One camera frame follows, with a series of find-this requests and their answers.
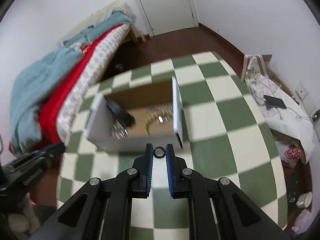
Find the black fitness band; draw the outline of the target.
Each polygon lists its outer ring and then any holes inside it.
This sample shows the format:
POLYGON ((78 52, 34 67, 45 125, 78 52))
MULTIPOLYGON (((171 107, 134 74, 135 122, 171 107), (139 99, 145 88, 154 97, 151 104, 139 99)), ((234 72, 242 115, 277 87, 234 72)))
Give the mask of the black fitness band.
POLYGON ((115 119, 121 126, 126 128, 131 127, 136 123, 135 118, 112 99, 107 99, 107 107, 114 114, 115 119))

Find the red bed sheet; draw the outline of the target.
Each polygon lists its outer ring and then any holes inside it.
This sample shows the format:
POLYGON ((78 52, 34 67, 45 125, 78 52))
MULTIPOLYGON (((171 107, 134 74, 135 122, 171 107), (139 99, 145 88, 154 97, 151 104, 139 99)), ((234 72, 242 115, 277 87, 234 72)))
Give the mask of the red bed sheet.
POLYGON ((55 142, 61 142, 58 138, 56 131, 56 119, 58 111, 60 110, 62 103, 66 99, 66 96, 71 91, 75 82, 79 78, 81 72, 84 70, 85 63, 89 60, 89 56, 92 51, 89 50, 90 45, 96 45, 103 37, 106 36, 111 30, 115 27, 109 29, 101 37, 97 38, 95 41, 90 44, 83 45, 80 49, 84 52, 84 58, 80 60, 79 63, 70 71, 70 73, 63 79, 63 81, 58 85, 58 87, 53 91, 49 98, 47 98, 38 114, 38 121, 42 133, 41 141, 35 145, 31 150, 37 148, 39 145, 51 144, 55 142))

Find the white cardboard box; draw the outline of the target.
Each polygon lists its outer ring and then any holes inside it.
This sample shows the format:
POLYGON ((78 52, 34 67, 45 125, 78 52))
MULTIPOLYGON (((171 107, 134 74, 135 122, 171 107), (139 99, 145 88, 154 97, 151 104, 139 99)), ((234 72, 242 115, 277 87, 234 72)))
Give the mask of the white cardboard box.
POLYGON ((111 94, 99 93, 88 118, 84 138, 107 153, 143 152, 146 144, 183 147, 182 103, 175 77, 111 94), (112 99, 136 123, 123 127, 107 107, 112 99))

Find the green white checkered tablecloth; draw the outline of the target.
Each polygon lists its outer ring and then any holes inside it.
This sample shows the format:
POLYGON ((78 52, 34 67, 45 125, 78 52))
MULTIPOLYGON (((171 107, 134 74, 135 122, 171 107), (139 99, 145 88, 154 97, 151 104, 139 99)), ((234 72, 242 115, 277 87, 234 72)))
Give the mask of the green white checkered tablecloth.
POLYGON ((61 206, 89 179, 110 179, 134 155, 106 153, 84 137, 95 97, 175 77, 183 104, 183 148, 176 155, 206 178, 228 178, 280 228, 287 227, 284 172, 276 143, 256 101, 214 52, 152 63, 91 86, 73 122, 57 178, 61 206))

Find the teal blanket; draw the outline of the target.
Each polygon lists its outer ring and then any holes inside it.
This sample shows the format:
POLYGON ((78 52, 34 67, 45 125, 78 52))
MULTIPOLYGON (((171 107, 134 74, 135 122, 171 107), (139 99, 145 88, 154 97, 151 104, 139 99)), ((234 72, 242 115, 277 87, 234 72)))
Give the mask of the teal blanket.
POLYGON ((25 68, 16 77, 10 99, 10 149, 15 157, 31 151, 42 139, 38 121, 43 102, 84 58, 81 46, 90 44, 109 29, 134 20, 121 10, 97 25, 90 25, 63 45, 25 68))

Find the checkered mattress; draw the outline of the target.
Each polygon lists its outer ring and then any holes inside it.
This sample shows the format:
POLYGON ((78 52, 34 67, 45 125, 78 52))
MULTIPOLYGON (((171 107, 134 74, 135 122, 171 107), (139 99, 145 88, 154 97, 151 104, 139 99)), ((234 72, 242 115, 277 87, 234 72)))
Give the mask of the checkered mattress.
POLYGON ((131 25, 121 24, 106 34, 96 45, 90 45, 89 50, 92 53, 89 60, 85 63, 84 70, 58 111, 56 131, 62 142, 66 140, 70 132, 76 111, 80 107, 87 90, 101 80, 110 61, 130 30, 131 25))

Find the red white plastic bag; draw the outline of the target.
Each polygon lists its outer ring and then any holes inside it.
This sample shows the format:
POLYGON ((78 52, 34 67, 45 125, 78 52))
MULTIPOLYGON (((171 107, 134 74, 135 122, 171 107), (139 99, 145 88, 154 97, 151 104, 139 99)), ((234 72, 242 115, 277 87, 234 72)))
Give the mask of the red white plastic bag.
POLYGON ((278 151, 281 162, 289 168, 295 167, 303 155, 302 151, 293 144, 280 145, 278 151))

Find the white bowl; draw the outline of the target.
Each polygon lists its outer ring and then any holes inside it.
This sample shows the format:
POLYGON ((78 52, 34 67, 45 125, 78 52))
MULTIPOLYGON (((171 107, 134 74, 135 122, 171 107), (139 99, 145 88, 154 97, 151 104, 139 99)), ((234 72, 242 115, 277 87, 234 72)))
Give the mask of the white bowl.
POLYGON ((306 209, 311 205, 312 198, 313 198, 312 192, 307 192, 307 193, 301 194, 297 199, 296 206, 298 208, 305 208, 306 209))

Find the black smartphone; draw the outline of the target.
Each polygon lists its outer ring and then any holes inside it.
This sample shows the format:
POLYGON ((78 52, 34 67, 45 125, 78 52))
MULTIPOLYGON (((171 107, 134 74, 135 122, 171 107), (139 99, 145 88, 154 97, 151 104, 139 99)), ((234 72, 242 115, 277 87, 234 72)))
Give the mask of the black smartphone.
POLYGON ((287 109, 287 106, 285 105, 284 101, 280 98, 264 95, 264 101, 268 105, 268 107, 287 109))

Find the white patterned bag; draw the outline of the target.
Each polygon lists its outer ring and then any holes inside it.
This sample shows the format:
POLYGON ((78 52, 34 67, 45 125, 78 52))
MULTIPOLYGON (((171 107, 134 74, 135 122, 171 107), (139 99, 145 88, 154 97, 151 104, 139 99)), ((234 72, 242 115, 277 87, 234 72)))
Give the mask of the white patterned bag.
POLYGON ((279 109, 268 106, 264 100, 265 95, 281 98, 281 87, 270 79, 261 55, 244 56, 240 79, 252 94, 264 117, 281 119, 279 109))

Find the black charger plug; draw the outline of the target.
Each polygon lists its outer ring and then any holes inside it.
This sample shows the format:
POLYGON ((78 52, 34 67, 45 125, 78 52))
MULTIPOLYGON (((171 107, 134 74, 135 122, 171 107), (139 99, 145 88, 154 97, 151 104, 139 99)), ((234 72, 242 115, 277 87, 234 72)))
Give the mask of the black charger plug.
POLYGON ((315 114, 312 116, 312 121, 313 121, 313 122, 316 122, 318 118, 319 118, 319 114, 318 114, 318 113, 315 113, 315 114))

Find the beige headboard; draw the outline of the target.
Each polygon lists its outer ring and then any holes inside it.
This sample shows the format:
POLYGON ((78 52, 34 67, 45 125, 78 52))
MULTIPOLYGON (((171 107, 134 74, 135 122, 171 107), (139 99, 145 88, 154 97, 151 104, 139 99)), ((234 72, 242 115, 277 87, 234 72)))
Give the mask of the beige headboard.
POLYGON ((74 37, 76 34, 83 31, 89 26, 96 26, 101 22, 107 20, 113 11, 122 11, 126 16, 135 22, 136 16, 131 9, 131 7, 123 0, 115 0, 112 3, 100 8, 96 12, 90 14, 84 20, 80 21, 74 27, 72 27, 65 35, 63 35, 57 42, 61 46, 63 41, 69 40, 74 37))

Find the white door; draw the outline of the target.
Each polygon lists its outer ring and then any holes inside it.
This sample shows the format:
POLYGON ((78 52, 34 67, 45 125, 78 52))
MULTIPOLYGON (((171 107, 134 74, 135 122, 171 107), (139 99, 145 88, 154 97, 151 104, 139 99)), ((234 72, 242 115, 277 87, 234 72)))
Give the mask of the white door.
POLYGON ((193 0, 138 0, 151 35, 197 26, 193 0))

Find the white wall socket strip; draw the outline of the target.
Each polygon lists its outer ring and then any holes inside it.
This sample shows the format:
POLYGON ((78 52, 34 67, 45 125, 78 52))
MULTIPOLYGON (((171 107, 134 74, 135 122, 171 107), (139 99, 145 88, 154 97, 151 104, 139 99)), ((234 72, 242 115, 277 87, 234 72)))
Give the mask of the white wall socket strip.
MULTIPOLYGON (((308 92, 308 90, 302 85, 300 82, 295 90, 299 100, 301 101, 303 107, 305 108, 307 114, 309 115, 310 119, 315 113, 319 114, 319 107, 316 105, 315 101, 313 100, 312 96, 308 92)), ((313 122, 314 125, 317 125, 319 122, 319 118, 316 122, 313 122)))

